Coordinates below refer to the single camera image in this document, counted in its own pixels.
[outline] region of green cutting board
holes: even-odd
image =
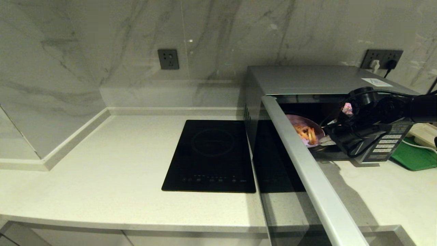
[[[405,138],[406,142],[417,145],[412,139]],[[402,143],[391,156],[392,159],[410,169],[419,171],[437,167],[437,154],[427,149],[416,148]]]

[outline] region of cooking zone circle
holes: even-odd
[[[191,146],[197,153],[207,157],[224,155],[234,148],[234,137],[220,129],[206,129],[198,132],[191,140]]]

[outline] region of microwave keypad button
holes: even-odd
[[[385,135],[382,139],[400,139],[402,135]]]
[[[378,145],[376,145],[376,148],[387,149],[387,148],[393,148],[394,146],[395,146],[394,144],[378,144]]]
[[[374,153],[388,153],[392,151],[392,149],[374,149],[373,152]]]
[[[404,125],[395,125],[393,126],[393,129],[400,129],[400,130],[405,130],[407,129],[408,126],[404,126]]]
[[[378,144],[395,144],[397,142],[397,140],[380,140]]]
[[[378,159],[378,160],[382,160],[384,158],[386,158],[387,155],[370,155],[369,159]]]

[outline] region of cabinet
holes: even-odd
[[[120,230],[27,224],[51,246],[132,246]]]
[[[10,221],[2,228],[1,233],[13,242],[6,237],[0,237],[0,246],[51,246],[22,223]]]
[[[124,232],[134,246],[270,246],[264,233]]]

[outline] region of plate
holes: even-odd
[[[319,139],[325,136],[325,132],[323,131],[323,129],[314,121],[298,115],[287,114],[286,116],[293,126],[307,126],[307,127],[314,128],[314,133],[316,134],[317,142],[319,141]],[[312,148],[319,145],[319,143],[311,145],[309,144],[309,141],[306,139],[302,139],[302,142],[308,148]]]

